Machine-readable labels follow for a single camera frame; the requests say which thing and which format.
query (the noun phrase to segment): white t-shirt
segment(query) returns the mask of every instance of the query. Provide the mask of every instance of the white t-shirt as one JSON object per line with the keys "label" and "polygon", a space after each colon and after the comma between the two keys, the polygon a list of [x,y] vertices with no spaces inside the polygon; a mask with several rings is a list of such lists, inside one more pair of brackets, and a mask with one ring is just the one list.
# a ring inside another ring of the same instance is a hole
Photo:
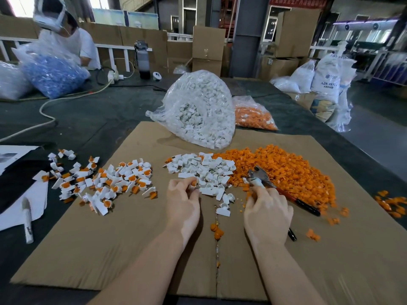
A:
{"label": "white t-shirt", "polygon": [[87,69],[99,69],[100,63],[97,59],[97,50],[90,34],[82,29],[78,28],[74,34],[70,37],[63,37],[59,34],[52,32],[50,30],[41,30],[39,40],[54,41],[56,40],[59,44],[65,47],[69,52],[76,56],[84,56],[90,59]]}

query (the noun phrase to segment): white round device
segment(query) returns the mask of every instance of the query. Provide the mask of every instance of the white round device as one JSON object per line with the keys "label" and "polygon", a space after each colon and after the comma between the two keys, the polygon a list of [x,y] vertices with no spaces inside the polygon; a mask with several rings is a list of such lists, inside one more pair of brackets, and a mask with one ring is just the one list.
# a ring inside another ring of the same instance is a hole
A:
{"label": "white round device", "polygon": [[155,71],[155,72],[153,72],[153,79],[156,81],[160,81],[162,79],[162,77],[161,77],[160,73]]}

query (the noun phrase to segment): table surface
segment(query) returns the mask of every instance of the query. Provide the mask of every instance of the table surface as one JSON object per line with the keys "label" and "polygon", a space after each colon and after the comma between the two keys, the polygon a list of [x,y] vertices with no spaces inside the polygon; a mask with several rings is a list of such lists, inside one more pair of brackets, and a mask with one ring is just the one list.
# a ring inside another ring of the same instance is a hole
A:
{"label": "table surface", "polygon": [[[161,82],[141,81],[135,74],[118,85],[151,84],[167,89],[178,76],[170,75]],[[232,95],[251,95],[272,114],[282,134],[313,136],[331,156],[370,194],[388,190],[394,196],[407,196],[407,185],[399,177],[382,167],[340,134],[316,119],[309,111],[294,102],[267,82],[224,79]],[[85,88],[95,87],[88,83]],[[165,93],[154,87],[109,87],[105,91],[76,100],[62,100],[49,104],[45,113],[57,118],[57,124],[37,128],[7,141],[11,145],[37,145],[27,159],[45,159],[58,148],[74,150],[78,161],[90,155],[100,156],[103,165],[140,121],[150,121],[147,110],[161,105]],[[8,136],[46,121],[38,110],[45,100],[19,103],[0,102],[0,137]],[[51,287],[12,285],[10,278],[52,229],[69,205],[59,201],[57,191],[48,191],[48,206],[44,215],[33,222],[34,243],[25,244],[20,226],[0,232],[0,300],[2,304],[85,304],[97,292]],[[404,216],[397,221],[407,227]],[[178,304],[226,304],[230,301],[176,298]],[[168,297],[168,303],[175,303]]]}

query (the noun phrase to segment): concrete floor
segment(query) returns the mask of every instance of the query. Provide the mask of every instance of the concrete floor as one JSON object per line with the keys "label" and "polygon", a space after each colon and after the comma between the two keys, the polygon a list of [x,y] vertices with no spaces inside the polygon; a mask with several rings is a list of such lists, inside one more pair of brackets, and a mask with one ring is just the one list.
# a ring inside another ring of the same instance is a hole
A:
{"label": "concrete floor", "polygon": [[354,82],[348,101],[352,120],[342,135],[407,182],[407,100]]}

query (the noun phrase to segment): bag of orange plastic parts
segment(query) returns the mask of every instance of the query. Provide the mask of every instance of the bag of orange plastic parts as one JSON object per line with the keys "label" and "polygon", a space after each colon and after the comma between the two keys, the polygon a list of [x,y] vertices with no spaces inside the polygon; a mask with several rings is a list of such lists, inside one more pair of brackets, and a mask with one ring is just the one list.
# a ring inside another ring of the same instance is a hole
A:
{"label": "bag of orange plastic parts", "polygon": [[235,96],[232,98],[236,125],[241,127],[278,130],[270,112],[256,103],[251,96]]}

